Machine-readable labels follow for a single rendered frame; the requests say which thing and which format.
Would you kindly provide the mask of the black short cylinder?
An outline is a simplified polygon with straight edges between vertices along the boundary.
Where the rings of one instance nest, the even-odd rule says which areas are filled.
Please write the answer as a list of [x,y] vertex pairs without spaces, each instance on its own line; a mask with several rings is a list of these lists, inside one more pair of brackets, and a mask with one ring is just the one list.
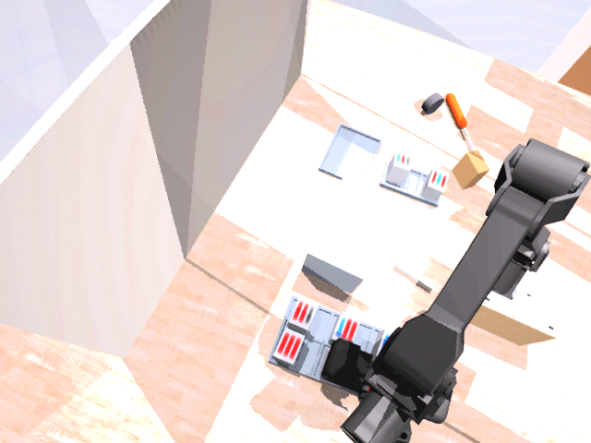
[[435,111],[437,111],[443,103],[444,99],[440,96],[438,92],[436,92],[424,100],[421,108],[425,111],[426,114],[432,114]]

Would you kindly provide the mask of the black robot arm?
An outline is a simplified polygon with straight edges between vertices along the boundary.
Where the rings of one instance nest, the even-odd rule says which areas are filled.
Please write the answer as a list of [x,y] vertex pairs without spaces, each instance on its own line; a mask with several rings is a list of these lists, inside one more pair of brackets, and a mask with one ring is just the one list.
[[524,275],[537,273],[550,252],[545,225],[566,219],[589,167],[534,138],[504,159],[488,217],[446,284],[427,312],[394,330],[368,370],[374,388],[359,390],[340,426],[353,443],[410,443],[412,420],[432,418],[457,385],[464,330],[491,291],[512,300]]

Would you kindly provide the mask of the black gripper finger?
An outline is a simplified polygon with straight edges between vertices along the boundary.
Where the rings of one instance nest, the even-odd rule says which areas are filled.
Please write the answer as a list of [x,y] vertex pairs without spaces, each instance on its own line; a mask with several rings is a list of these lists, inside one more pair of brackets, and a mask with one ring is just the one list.
[[[367,362],[367,363],[369,364],[369,362],[371,362],[372,355],[373,355],[373,354],[371,354],[371,353],[368,353],[368,352],[363,352],[363,351],[361,351],[361,352],[360,352],[360,354],[359,354],[359,357],[358,357],[358,359],[361,359],[361,360],[363,360],[363,361],[365,361],[365,362]],[[363,388],[363,387],[362,387],[362,388]],[[349,386],[348,386],[348,388],[347,388],[347,389],[353,390],[353,391],[355,391],[355,392],[357,392],[357,393],[358,393],[358,392],[359,392],[359,390],[360,390],[360,389],[362,389],[362,388],[359,388],[359,387],[354,387],[354,386],[352,386],[351,384],[349,384]]]

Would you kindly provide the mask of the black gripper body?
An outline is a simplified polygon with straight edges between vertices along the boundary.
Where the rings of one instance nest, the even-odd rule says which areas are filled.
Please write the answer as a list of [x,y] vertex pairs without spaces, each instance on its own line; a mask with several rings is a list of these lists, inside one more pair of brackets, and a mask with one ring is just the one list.
[[[374,388],[364,380],[373,362],[369,364],[358,359],[361,346],[342,338],[332,341],[326,361],[321,371],[321,376],[338,386],[348,388],[349,384],[362,388],[365,385],[370,387],[369,392]],[[441,407],[432,416],[427,415],[424,419],[431,423],[441,424],[448,416],[453,390]]]

